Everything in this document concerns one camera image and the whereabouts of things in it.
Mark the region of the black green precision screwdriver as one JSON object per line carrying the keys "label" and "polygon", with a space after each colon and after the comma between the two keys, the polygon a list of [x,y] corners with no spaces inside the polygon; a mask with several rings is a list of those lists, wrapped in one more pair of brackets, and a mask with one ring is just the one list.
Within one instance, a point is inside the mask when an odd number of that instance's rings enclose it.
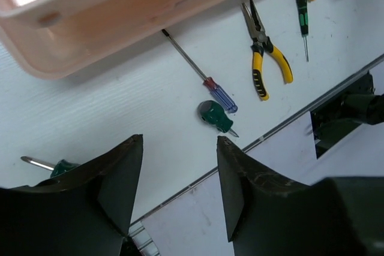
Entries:
{"label": "black green precision screwdriver", "polygon": [[307,0],[296,0],[296,7],[298,9],[301,35],[304,41],[305,59],[307,62],[309,62],[308,42],[307,42],[307,37],[309,35]]}

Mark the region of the pink plastic toolbox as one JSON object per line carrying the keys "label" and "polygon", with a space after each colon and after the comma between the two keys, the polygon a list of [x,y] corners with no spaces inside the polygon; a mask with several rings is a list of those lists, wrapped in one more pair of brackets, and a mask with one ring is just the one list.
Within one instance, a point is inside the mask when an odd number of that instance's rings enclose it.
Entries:
{"label": "pink plastic toolbox", "polygon": [[1,0],[1,43],[40,79],[61,79],[224,0]]}

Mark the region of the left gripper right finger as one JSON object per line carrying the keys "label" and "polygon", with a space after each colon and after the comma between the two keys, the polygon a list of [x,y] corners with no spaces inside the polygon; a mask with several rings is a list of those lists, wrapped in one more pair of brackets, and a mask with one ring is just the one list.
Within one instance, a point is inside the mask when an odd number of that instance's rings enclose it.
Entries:
{"label": "left gripper right finger", "polygon": [[285,177],[217,138],[227,238],[236,255],[382,255],[383,178]]}

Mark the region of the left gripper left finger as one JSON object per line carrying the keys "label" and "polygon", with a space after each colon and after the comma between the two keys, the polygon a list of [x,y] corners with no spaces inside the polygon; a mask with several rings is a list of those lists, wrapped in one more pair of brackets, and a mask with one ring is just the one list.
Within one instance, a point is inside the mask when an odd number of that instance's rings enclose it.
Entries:
{"label": "left gripper left finger", "polygon": [[143,158],[136,134],[35,186],[1,189],[2,255],[119,255]]}

